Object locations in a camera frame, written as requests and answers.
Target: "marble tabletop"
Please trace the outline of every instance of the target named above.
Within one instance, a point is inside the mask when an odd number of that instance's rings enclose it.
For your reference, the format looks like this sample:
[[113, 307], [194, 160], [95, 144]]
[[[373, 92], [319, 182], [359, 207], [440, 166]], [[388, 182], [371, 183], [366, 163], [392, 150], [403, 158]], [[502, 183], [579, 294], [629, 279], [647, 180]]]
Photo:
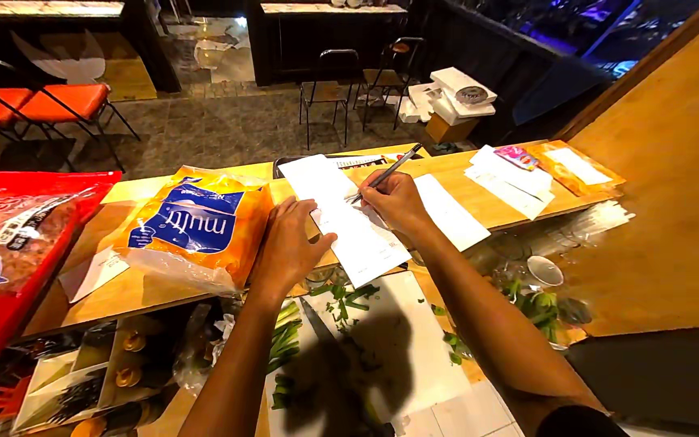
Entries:
[[3, 16], [109, 18], [121, 16], [123, 2], [0, 1]]
[[266, 14], [400, 14], [406, 13], [406, 9], [398, 5], [385, 6], [360, 6], [359, 8], [336, 8], [330, 3], [261, 3], [263, 13]]

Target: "right hand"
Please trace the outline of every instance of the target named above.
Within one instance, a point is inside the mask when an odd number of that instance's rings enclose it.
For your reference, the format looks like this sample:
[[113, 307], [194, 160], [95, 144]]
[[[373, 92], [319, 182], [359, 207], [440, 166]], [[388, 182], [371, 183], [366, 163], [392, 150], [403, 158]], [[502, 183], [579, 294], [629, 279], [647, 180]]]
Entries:
[[431, 226], [435, 227], [410, 175], [393, 172], [376, 188], [368, 186], [383, 172], [384, 170], [375, 171], [360, 184], [362, 204], [373, 206], [387, 223], [410, 239], [428, 232]]

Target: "pen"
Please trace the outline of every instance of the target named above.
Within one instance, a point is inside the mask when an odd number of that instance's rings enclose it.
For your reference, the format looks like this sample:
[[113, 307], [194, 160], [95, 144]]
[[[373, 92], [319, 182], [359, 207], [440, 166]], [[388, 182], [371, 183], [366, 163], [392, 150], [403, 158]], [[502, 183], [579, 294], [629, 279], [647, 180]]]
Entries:
[[[409, 150], [407, 153], [405, 153], [401, 159], [399, 159], [395, 164], [391, 165], [389, 169], [385, 170], [383, 174], [377, 176], [376, 179], [374, 179], [370, 184], [368, 184], [369, 187], [371, 188], [376, 188], [377, 185], [381, 184], [382, 181], [388, 176], [390, 176], [395, 170], [398, 169], [398, 167], [401, 166], [401, 164], [405, 163], [409, 158], [414, 156], [415, 153], [422, 147], [422, 143], [418, 142], [417, 144], [414, 144], [414, 147], [412, 147], [411, 150]], [[353, 194], [351, 196], [348, 196], [344, 200], [349, 201], [350, 204], [354, 204], [355, 202], [359, 201], [363, 196], [360, 194], [360, 190], [358, 190], [357, 194]]]

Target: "knife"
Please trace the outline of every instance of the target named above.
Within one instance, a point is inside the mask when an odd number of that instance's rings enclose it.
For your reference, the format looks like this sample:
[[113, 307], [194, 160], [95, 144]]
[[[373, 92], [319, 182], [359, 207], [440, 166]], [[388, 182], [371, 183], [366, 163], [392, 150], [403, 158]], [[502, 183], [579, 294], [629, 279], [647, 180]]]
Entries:
[[365, 408], [363, 397], [355, 392], [350, 382], [350, 358], [344, 353], [339, 341], [333, 336], [315, 309], [303, 298], [298, 298], [304, 308], [307, 320], [317, 336], [318, 347], [328, 363], [328, 369], [335, 375], [336, 382], [352, 414], [365, 424], [374, 437], [394, 437], [395, 431], [391, 424], [381, 424], [374, 419]]

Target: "left hand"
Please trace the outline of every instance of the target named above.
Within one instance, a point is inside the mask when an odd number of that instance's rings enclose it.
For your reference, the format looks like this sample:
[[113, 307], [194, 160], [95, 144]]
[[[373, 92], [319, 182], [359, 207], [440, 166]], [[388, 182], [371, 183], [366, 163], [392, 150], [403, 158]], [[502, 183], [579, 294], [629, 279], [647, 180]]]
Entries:
[[290, 196], [271, 210], [263, 245], [250, 275], [250, 289], [258, 293], [270, 290], [284, 298], [315, 268], [336, 241], [335, 233], [321, 236], [314, 244], [307, 240], [306, 219], [316, 207], [313, 200], [297, 202], [295, 196]]

